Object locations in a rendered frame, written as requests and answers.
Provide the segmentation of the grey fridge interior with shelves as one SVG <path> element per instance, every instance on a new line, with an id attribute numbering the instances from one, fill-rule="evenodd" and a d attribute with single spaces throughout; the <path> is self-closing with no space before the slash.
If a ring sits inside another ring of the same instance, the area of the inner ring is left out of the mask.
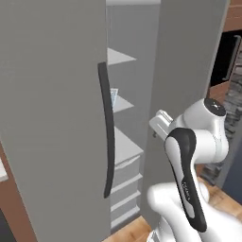
<path id="1" fill-rule="evenodd" d="M 140 215 L 160 6 L 161 0 L 107 1 L 108 73 L 117 91 L 112 233 Z"/>

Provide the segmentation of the pale blue ice cube tray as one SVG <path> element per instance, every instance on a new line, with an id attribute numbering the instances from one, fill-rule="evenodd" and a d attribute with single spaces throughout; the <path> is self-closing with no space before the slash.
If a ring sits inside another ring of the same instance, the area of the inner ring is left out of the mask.
<path id="1" fill-rule="evenodd" d="M 118 89 L 117 88 L 111 88 L 112 107 L 114 107 L 114 105 L 115 105 L 117 96 L 118 96 Z"/>

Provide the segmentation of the brown wooden base cabinet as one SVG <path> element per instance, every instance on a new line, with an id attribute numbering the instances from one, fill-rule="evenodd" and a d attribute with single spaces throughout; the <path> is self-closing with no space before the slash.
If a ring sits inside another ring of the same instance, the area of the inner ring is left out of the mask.
<path id="1" fill-rule="evenodd" d="M 0 181 L 0 242 L 38 242 L 1 143 L 0 159 L 9 177 Z"/>

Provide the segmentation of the brown wooden cupboard run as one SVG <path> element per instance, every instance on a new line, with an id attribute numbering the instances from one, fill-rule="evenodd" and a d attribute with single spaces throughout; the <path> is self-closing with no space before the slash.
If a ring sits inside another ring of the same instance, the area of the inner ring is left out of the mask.
<path id="1" fill-rule="evenodd" d="M 224 31 L 242 29 L 242 0 L 231 0 L 225 20 Z"/>

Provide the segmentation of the dark blue cabinet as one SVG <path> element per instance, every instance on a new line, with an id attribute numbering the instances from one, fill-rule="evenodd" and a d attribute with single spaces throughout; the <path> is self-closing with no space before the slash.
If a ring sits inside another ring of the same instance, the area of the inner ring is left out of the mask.
<path id="1" fill-rule="evenodd" d="M 235 153 L 233 164 L 223 184 L 223 191 L 242 205 L 242 147 Z"/>

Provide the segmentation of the black oven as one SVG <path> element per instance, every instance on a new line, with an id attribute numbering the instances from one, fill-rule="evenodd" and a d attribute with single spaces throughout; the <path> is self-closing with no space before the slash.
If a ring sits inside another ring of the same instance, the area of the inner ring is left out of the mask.
<path id="1" fill-rule="evenodd" d="M 236 56 L 242 43 L 242 30 L 223 32 L 216 53 L 216 61 L 211 75 L 210 86 L 230 79 Z"/>

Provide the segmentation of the grey fridge door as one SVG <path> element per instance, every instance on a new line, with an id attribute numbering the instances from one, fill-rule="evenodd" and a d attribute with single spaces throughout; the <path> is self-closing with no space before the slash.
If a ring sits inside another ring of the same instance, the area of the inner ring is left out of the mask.
<path id="1" fill-rule="evenodd" d="M 209 127 L 207 96 L 231 0 L 161 0 L 149 116 L 162 110 L 193 130 Z"/>

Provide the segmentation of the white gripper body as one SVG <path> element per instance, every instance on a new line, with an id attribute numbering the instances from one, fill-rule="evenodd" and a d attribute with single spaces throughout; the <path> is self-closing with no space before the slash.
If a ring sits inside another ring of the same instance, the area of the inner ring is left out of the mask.
<path id="1" fill-rule="evenodd" d="M 168 128 L 173 119 L 169 114 L 163 110 L 158 110 L 154 117 L 149 121 L 149 125 L 153 131 L 161 138 L 165 138 L 168 135 Z"/>

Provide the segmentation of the grey freezer door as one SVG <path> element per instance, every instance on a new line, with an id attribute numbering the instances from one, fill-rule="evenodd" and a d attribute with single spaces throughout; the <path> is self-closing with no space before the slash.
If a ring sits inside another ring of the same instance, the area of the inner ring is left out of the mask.
<path id="1" fill-rule="evenodd" d="M 0 0 L 0 142 L 38 242 L 102 242 L 106 0 Z"/>

